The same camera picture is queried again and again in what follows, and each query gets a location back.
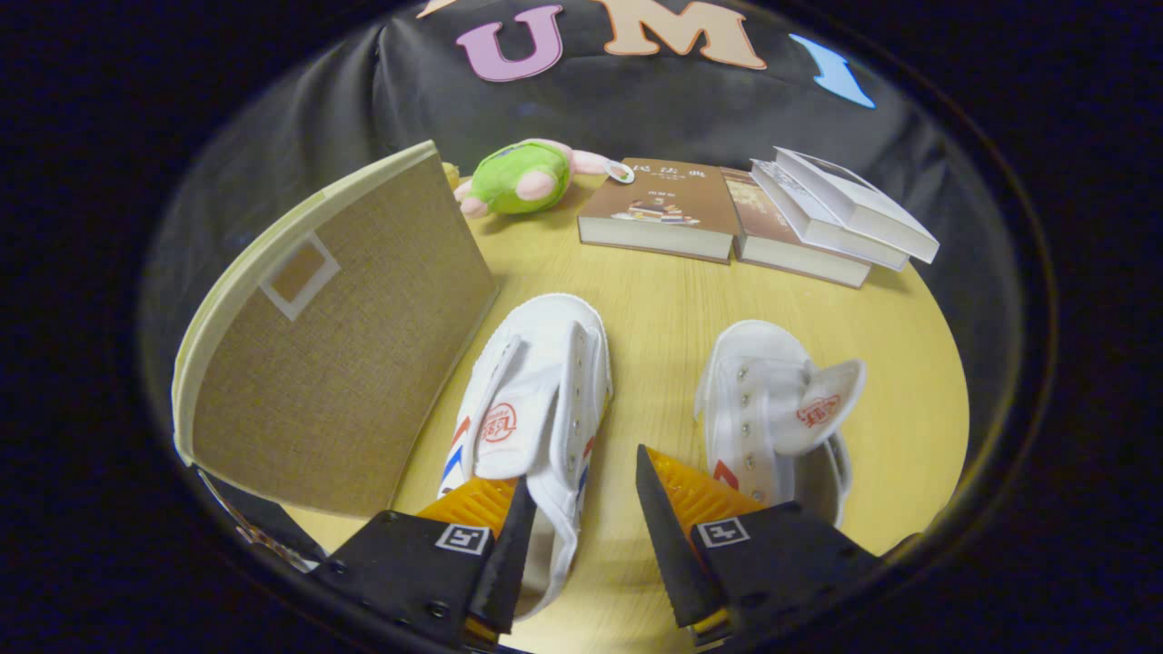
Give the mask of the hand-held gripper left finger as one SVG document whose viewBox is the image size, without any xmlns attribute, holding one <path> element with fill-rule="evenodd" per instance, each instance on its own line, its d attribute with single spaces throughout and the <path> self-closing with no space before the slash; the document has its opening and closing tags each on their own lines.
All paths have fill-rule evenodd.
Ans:
<svg viewBox="0 0 1163 654">
<path fill-rule="evenodd" d="M 535 513 L 523 477 L 473 477 L 415 516 L 383 510 L 314 580 L 448 649 L 494 649 L 515 620 Z"/>
</svg>

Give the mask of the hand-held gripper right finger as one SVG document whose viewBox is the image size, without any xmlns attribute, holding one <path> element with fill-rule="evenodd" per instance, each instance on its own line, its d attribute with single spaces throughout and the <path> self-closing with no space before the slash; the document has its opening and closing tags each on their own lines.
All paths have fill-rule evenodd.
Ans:
<svg viewBox="0 0 1163 654">
<path fill-rule="evenodd" d="M 798 630 L 889 573 L 798 502 L 768 509 L 644 445 L 636 489 L 675 621 L 698 645 Z"/>
</svg>

